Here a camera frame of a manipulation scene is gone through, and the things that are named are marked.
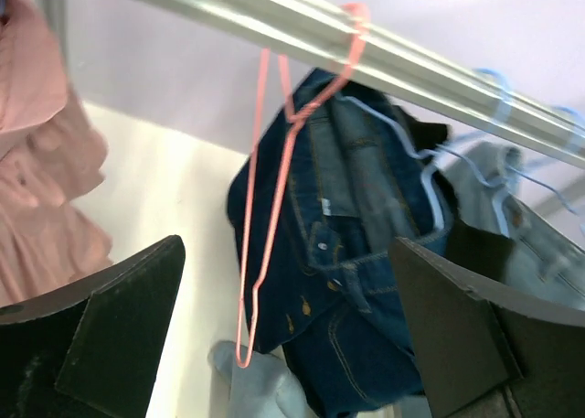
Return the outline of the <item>light blue denim skirt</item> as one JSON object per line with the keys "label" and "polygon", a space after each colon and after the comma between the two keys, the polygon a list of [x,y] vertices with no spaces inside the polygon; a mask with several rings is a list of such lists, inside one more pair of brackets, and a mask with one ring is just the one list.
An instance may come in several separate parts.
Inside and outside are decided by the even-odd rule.
{"label": "light blue denim skirt", "polygon": [[236,361],[236,344],[219,341],[210,359],[229,384],[228,417],[303,418],[310,415],[300,382],[286,363],[272,354],[252,353],[243,369]]}

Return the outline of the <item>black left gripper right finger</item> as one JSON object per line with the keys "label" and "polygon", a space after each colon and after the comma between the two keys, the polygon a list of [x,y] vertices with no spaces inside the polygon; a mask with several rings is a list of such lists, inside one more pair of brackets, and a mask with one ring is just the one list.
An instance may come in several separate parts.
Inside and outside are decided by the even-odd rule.
{"label": "black left gripper right finger", "polygon": [[389,248],[435,417],[581,417],[584,314],[451,263]]}

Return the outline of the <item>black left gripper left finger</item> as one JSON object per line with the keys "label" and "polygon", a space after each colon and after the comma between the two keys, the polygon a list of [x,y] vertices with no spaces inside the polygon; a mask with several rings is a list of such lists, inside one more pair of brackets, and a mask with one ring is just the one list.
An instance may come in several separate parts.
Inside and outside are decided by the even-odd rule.
{"label": "black left gripper left finger", "polygon": [[177,235],[1,309],[4,417],[144,417],[186,258]]}

